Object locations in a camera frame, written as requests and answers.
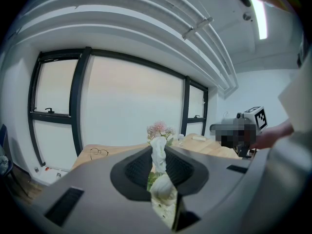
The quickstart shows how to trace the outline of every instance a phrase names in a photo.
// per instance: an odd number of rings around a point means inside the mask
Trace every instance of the person's arm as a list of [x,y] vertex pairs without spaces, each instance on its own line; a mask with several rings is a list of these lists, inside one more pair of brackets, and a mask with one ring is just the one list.
[[263,130],[262,134],[257,137],[256,143],[250,146],[250,149],[270,148],[279,138],[291,135],[292,133],[293,126],[288,119],[278,126]]

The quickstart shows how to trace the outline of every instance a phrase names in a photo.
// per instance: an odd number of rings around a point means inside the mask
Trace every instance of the table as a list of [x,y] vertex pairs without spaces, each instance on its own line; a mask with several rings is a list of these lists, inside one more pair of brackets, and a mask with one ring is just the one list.
[[[189,134],[185,136],[183,140],[183,146],[181,148],[184,148],[186,150],[193,151],[193,152],[198,152],[201,154],[241,159],[240,157],[237,156],[236,152],[233,149],[222,147],[218,142],[209,138],[206,138],[206,141],[193,140],[192,139],[193,136],[200,137],[200,135],[197,135],[197,134]],[[105,158],[111,155],[126,152],[128,150],[144,148],[144,147],[147,147],[148,145],[149,145],[148,143],[143,143],[143,144],[135,145],[135,146],[87,145],[85,146],[85,148],[82,150],[82,152],[76,159],[71,170],[91,160],[95,160],[98,158]],[[174,140],[172,142],[172,146],[178,146],[178,140]]]

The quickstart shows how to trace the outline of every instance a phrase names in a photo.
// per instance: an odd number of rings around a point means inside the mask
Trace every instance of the flowers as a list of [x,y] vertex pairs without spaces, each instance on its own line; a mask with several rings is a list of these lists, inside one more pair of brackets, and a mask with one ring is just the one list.
[[176,134],[176,131],[173,127],[167,127],[164,121],[156,121],[152,126],[148,126],[147,129],[147,139],[148,143],[151,143],[151,140],[156,137],[163,136],[168,140],[168,137]]

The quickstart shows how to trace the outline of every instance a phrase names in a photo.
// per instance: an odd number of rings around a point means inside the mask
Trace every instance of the floor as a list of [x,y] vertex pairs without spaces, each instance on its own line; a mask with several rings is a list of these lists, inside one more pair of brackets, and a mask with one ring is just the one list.
[[32,201],[38,197],[41,191],[45,188],[44,185],[38,184],[37,182],[33,181],[31,177],[22,171],[20,168],[16,166],[13,167],[13,173],[23,189],[26,191],[28,196],[23,192],[23,190],[14,182],[12,177],[9,175],[7,178],[7,185],[11,190],[12,194],[18,197],[27,205],[30,205]]

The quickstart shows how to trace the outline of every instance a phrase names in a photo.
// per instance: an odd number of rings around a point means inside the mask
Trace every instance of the light fixture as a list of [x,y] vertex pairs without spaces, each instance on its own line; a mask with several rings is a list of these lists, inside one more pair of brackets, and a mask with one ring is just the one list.
[[264,3],[261,0],[251,0],[257,17],[260,40],[268,37],[267,19],[265,16]]

